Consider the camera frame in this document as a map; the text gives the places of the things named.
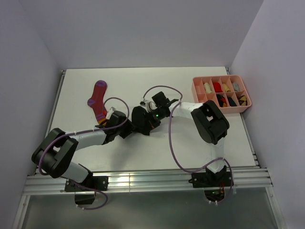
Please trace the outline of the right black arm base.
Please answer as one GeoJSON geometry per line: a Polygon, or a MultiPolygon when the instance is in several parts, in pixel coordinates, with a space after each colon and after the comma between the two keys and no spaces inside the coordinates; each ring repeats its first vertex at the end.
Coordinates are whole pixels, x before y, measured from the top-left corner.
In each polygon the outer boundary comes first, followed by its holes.
{"type": "Polygon", "coordinates": [[[203,173],[192,173],[188,183],[192,184],[193,188],[208,188],[204,195],[208,201],[215,204],[225,199],[226,187],[232,190],[234,186],[232,173],[227,171],[227,166],[216,173],[208,168],[203,173]]]}

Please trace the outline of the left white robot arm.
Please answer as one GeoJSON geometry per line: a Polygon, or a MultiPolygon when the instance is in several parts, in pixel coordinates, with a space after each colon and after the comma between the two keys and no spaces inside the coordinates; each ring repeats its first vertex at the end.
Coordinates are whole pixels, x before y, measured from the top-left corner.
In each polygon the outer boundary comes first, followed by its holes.
{"type": "Polygon", "coordinates": [[[66,133],[54,128],[34,151],[31,160],[45,175],[73,180],[81,190],[88,190],[93,184],[92,172],[72,162],[74,153],[87,147],[108,144],[117,136],[125,139],[133,129],[131,121],[120,111],[114,111],[102,125],[90,130],[66,133]]]}

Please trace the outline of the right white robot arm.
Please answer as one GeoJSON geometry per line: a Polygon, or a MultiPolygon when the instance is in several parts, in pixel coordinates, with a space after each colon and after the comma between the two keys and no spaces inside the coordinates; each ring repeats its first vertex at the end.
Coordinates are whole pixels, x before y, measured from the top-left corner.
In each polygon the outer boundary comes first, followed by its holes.
{"type": "Polygon", "coordinates": [[[223,179],[221,172],[225,171],[226,160],[224,159],[224,139],[227,136],[230,127],[228,120],[217,107],[214,101],[208,100],[205,103],[189,103],[182,102],[181,99],[169,100],[163,92],[152,97],[152,101],[143,99],[144,106],[155,120],[159,122],[168,117],[168,136],[169,148],[172,157],[177,166],[186,170],[178,162],[172,145],[172,119],[181,117],[193,120],[201,139],[209,145],[208,162],[202,168],[206,168],[209,172],[206,174],[207,183],[211,186],[217,186],[223,179]]]}

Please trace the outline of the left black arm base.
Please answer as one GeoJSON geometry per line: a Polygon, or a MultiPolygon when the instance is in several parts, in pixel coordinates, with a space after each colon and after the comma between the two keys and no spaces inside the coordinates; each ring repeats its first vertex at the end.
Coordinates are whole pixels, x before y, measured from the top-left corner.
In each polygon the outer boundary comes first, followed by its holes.
{"type": "Polygon", "coordinates": [[[82,210],[97,210],[104,207],[108,202],[108,196],[104,193],[108,188],[108,177],[89,176],[83,182],[78,183],[71,179],[66,180],[65,192],[74,193],[74,202],[76,207],[82,210]],[[96,207],[91,207],[94,203],[97,194],[104,197],[104,202],[96,207]]]}

